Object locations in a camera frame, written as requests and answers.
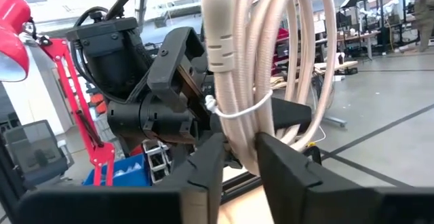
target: blue bin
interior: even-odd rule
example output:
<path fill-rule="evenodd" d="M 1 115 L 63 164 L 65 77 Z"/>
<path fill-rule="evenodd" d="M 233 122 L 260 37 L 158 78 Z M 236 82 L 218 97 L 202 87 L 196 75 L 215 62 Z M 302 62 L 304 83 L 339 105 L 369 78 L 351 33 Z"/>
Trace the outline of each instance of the blue bin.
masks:
<path fill-rule="evenodd" d="M 127 172 L 129 167 L 134 167 L 135 164 L 139 164 L 141 169 L 133 170 L 128 173 L 114 176 L 113 177 L 113 186 L 116 187 L 146 187 L 149 186 L 149 178 L 147 174 L 147 167 L 144 165 L 144 157 L 143 154 L 136 155 L 133 157 L 128 157 L 123 160 L 118 160 L 115 162 L 115 170 L 114 173 L 119 170 L 123 170 Z M 107 165 L 102 167 L 102 180 L 101 185 L 105 186 L 105 175 L 107 173 Z M 83 185 L 93 185 L 94 184 L 94 175 L 95 170 L 92 170 L 87 176 L 86 180 L 83 182 Z"/>

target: coiled cable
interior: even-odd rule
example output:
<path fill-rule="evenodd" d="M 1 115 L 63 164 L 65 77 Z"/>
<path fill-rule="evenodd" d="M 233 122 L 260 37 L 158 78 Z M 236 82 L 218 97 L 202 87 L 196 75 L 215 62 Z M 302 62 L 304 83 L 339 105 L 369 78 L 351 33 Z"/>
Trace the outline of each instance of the coiled cable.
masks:
<path fill-rule="evenodd" d="M 206 48 L 214 72 L 216 101 L 224 114 L 237 114 L 258 104 L 270 92 L 271 65 L 283 11 L 288 14 L 290 63 L 285 99 L 305 104 L 315 59 L 315 31 L 311 0 L 298 0 L 301 22 L 301 70 L 296 91 L 298 27 L 295 0 L 261 0 L 249 13 L 253 0 L 202 0 Z M 336 17 L 333 0 L 323 0 L 328 30 L 328 60 L 336 56 Z M 334 62 L 327 63 L 323 96 L 306 133 L 298 140 L 299 126 L 274 131 L 271 100 L 239 117 L 220 117 L 233 153 L 252 174 L 259 175 L 254 137 L 257 132 L 276 136 L 295 150 L 303 150 L 318 129 L 330 94 Z"/>

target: industrial workshop floor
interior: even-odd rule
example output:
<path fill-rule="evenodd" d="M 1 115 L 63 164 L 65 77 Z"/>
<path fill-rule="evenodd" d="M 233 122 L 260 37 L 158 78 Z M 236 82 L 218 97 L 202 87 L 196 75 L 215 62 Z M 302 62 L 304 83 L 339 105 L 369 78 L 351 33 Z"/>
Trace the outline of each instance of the industrial workshop floor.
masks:
<path fill-rule="evenodd" d="M 348 123 L 322 124 L 323 165 L 363 186 L 434 186 L 434 50 L 377 57 L 358 67 L 358 74 L 335 83 L 328 115 Z M 314 139 L 322 137 L 318 132 Z M 76 152 L 66 175 L 80 183 L 92 165 L 78 131 L 66 139 Z"/>

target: black mesh chair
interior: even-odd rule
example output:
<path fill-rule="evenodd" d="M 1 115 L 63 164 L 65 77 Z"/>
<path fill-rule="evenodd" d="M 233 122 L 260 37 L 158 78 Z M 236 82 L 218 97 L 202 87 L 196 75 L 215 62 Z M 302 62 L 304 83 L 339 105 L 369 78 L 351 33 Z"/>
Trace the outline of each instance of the black mesh chair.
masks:
<path fill-rule="evenodd" d="M 58 147 L 47 120 L 12 128 L 5 132 L 4 138 L 13 161 L 24 173 L 27 185 L 37 186 L 60 178 L 68 170 L 68 159 Z"/>

